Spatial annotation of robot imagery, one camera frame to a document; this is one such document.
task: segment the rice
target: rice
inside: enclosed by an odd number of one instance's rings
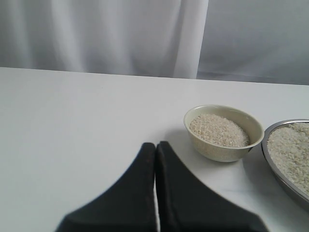
[[[267,149],[282,174],[309,196],[309,123],[297,122],[273,131]]]
[[[225,147],[249,145],[249,137],[243,129],[221,116],[202,114],[192,120],[189,128],[197,137],[212,144]]]

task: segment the black rubber pad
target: black rubber pad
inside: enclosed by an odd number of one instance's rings
[[[168,142],[157,147],[155,182],[161,232],[267,232],[257,215],[200,182]]]
[[[123,176],[105,193],[65,216],[58,232],[155,232],[155,146],[142,145]]]

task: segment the white backdrop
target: white backdrop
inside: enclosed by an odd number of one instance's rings
[[[0,66],[196,78],[208,0],[1,0]]]

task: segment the bowl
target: bowl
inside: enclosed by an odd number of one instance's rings
[[[190,130],[190,123],[201,114],[214,114],[235,122],[249,136],[250,145],[244,147],[225,147],[200,139]],[[189,132],[193,147],[201,155],[219,162],[234,162],[243,158],[264,137],[262,125],[253,116],[223,105],[202,105],[189,110],[184,116],[184,125]]]
[[[305,194],[302,190],[300,190],[297,186],[295,186],[291,181],[288,180],[287,177],[277,168],[275,163],[273,162],[272,158],[267,149],[267,142],[269,139],[270,134],[275,131],[276,129],[287,127],[289,124],[296,123],[296,122],[306,122],[309,123],[308,119],[292,119],[281,121],[275,123],[267,128],[265,131],[265,137],[262,140],[262,151],[264,157],[269,164],[272,173],[275,175],[276,180],[281,185],[281,187],[285,190],[285,192],[294,200],[296,201],[301,207],[309,211],[309,196]]]

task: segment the cream ceramic bowl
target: cream ceramic bowl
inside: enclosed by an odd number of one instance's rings
[[[248,134],[250,145],[224,147],[198,138],[189,127],[191,121],[201,114],[214,114],[235,122]],[[243,158],[264,138],[264,129],[254,117],[241,110],[222,105],[202,105],[189,110],[184,116],[184,125],[189,132],[193,147],[203,156],[219,162],[233,162]]]

